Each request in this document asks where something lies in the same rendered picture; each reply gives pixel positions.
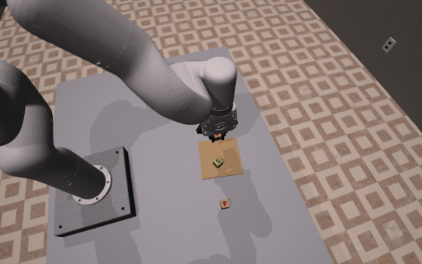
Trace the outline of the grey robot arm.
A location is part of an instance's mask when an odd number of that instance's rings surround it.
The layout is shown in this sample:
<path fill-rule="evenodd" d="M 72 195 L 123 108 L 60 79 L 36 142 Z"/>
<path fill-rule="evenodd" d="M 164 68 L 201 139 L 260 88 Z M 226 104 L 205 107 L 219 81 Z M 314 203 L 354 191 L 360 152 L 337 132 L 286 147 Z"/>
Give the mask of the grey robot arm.
<path fill-rule="evenodd" d="M 119 77 L 165 118 L 197 125 L 232 110 L 232 60 L 217 56 L 169 66 L 151 37 L 104 0 L 0 0 L 0 7 L 34 36 Z M 93 166 L 67 148 L 55 150 L 51 108 L 25 73 L 0 60 L 0 170 L 93 205 L 112 184 L 104 166 Z"/>

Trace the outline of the tan flat mat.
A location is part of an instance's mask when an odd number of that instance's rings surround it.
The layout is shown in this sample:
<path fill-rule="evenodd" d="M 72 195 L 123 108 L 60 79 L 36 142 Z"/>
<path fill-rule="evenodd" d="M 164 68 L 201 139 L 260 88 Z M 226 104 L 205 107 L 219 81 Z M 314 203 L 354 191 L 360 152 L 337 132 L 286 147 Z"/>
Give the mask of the tan flat mat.
<path fill-rule="evenodd" d="M 243 174 L 236 137 L 198 143 L 202 179 Z M 219 168 L 213 164 L 217 157 L 223 161 Z"/>

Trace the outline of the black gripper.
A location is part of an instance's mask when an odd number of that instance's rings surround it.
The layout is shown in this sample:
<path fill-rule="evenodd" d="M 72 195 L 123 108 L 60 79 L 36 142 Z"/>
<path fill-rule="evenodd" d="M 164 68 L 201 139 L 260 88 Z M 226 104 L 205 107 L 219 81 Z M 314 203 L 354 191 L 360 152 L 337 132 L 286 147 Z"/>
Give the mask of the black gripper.
<path fill-rule="evenodd" d="M 237 124 L 237 109 L 235 103 L 233 103 L 232 110 L 227 115 L 223 117 L 214 117 L 210 115 L 207 120 L 199 124 L 196 132 L 208 136 L 209 140 L 212 140 L 212 143 L 214 143 L 215 134 L 221 133 L 221 139 L 224 140 L 226 133 L 234 130 Z"/>

